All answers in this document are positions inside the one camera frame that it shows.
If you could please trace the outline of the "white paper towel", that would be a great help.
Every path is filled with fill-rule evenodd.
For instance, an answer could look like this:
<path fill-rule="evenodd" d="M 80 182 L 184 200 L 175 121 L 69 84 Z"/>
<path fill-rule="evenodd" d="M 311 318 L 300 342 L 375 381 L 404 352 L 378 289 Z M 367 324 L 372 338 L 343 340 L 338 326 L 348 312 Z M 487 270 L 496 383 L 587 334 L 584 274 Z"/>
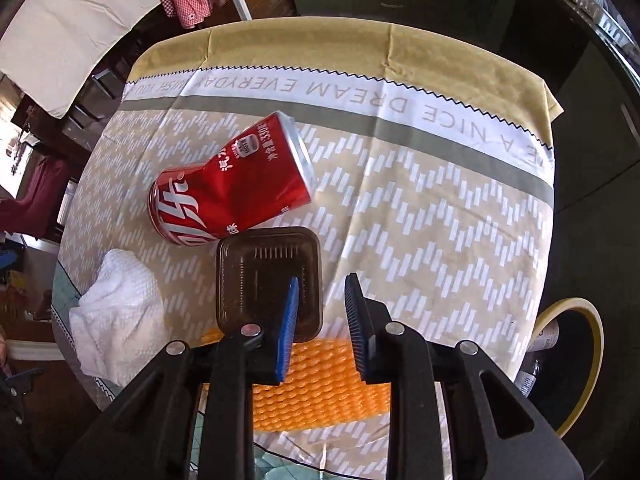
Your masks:
<path fill-rule="evenodd" d="M 85 374 L 128 385 L 169 341 L 154 274 L 129 250 L 107 252 L 96 281 L 70 309 L 70 333 Z"/>

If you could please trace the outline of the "orange foam net sleeve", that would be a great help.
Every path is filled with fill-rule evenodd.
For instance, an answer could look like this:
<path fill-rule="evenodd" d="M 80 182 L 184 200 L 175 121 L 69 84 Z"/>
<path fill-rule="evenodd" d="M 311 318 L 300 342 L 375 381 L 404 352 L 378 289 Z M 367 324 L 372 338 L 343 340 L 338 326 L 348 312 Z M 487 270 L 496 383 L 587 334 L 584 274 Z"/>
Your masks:
<path fill-rule="evenodd" d="M 390 409 L 390 386 L 368 385 L 356 370 L 348 339 L 294 344 L 285 381 L 253 390 L 258 431 L 291 431 L 356 422 Z"/>

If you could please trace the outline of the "dark wooden chair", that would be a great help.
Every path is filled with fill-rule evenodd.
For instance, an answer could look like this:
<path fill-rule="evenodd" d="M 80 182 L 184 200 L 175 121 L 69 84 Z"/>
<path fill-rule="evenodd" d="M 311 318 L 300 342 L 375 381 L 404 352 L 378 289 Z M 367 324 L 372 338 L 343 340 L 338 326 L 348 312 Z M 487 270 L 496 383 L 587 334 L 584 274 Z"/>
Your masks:
<path fill-rule="evenodd" d="M 99 66 L 86 80 L 63 119 L 63 133 L 91 152 L 119 107 L 129 66 Z"/>

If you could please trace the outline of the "brown plastic tray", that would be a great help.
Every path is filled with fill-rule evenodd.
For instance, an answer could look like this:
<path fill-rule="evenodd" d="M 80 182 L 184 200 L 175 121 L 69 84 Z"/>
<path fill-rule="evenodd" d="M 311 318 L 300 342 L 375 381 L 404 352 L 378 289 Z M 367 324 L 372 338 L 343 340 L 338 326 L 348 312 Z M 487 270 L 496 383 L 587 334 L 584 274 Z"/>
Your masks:
<path fill-rule="evenodd" d="M 310 229 L 254 229 L 225 238 L 217 245 L 216 270 L 216 321 L 223 333 L 278 320 L 291 278 L 298 278 L 299 287 L 294 340 L 310 341 L 320 333 L 320 242 Z"/>

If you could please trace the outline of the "red cola can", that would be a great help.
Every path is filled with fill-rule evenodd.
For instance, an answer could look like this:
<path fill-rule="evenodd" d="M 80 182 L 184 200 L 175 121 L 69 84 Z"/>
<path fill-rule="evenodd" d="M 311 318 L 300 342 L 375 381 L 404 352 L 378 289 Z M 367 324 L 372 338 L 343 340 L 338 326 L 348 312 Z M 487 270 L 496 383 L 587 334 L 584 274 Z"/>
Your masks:
<path fill-rule="evenodd" d="M 203 165 L 169 168 L 151 185 L 152 226 L 180 246 L 213 243 L 312 201 L 314 166 L 295 120 L 276 110 Z"/>

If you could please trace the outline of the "patterned tablecloth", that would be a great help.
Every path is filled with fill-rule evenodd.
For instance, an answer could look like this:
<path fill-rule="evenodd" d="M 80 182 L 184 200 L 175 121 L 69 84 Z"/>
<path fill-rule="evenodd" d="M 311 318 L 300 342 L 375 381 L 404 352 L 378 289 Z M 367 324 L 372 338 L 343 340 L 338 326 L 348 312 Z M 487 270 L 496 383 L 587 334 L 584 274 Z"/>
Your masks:
<path fill-rule="evenodd" d="M 214 244 L 155 232 L 145 199 L 165 169 L 207 162 L 274 110 L 291 116 L 316 188 L 269 220 L 318 236 L 323 323 L 348 339 L 344 279 L 440 344 L 475 341 L 514 377 L 532 339 L 554 202 L 548 84 L 466 42 L 354 18 L 273 18 L 166 40 L 134 64 L 82 173 L 67 219 L 53 309 L 58 345 L 100 408 L 118 385 L 85 374 L 70 309 L 112 249 L 154 274 L 169 340 L 217 333 Z M 381 479 L 388 411 L 356 422 L 258 431 L 271 478 Z"/>

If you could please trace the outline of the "white hanging sheet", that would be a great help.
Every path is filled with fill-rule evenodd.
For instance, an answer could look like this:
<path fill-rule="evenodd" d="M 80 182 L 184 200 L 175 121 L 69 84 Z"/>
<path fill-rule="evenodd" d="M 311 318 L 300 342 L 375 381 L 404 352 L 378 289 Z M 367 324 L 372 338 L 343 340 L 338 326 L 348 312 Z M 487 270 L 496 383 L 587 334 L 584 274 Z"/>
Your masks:
<path fill-rule="evenodd" d="M 93 69 L 160 0 L 25 0 L 1 38 L 1 71 L 63 117 Z"/>

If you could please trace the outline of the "clear plastic water bottle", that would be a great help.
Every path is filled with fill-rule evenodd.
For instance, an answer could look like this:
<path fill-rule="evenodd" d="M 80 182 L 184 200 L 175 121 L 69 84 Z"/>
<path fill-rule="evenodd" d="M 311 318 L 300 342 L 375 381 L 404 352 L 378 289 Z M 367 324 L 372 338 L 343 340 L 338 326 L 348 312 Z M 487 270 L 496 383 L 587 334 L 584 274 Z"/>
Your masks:
<path fill-rule="evenodd" d="M 518 387 L 521 394 L 526 398 L 532 392 L 534 385 L 536 384 L 537 377 L 540 372 L 540 359 L 536 356 L 530 356 L 525 359 L 521 365 L 521 368 L 516 374 L 514 385 Z"/>

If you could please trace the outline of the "yellow rimmed trash bin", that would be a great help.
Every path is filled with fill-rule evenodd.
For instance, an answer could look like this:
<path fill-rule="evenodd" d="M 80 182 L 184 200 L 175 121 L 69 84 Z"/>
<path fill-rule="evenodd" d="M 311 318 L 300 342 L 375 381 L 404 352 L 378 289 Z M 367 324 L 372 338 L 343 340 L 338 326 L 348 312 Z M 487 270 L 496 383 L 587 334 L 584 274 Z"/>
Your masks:
<path fill-rule="evenodd" d="M 562 299 L 537 316 L 524 360 L 536 356 L 540 372 L 528 400 L 559 436 L 584 411 L 597 385 L 603 351 L 602 321 L 590 301 Z"/>

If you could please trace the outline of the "white dish rack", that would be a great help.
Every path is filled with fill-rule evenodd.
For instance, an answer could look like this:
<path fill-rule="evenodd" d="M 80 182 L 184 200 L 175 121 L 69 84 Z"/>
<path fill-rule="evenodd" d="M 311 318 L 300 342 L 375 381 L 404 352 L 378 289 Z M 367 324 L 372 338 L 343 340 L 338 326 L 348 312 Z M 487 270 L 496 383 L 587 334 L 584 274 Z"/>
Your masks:
<path fill-rule="evenodd" d="M 631 78 L 639 82 L 639 44 L 626 29 L 622 16 L 618 12 L 611 13 L 606 0 L 568 1 L 597 35 L 614 49 L 623 66 L 630 69 Z"/>

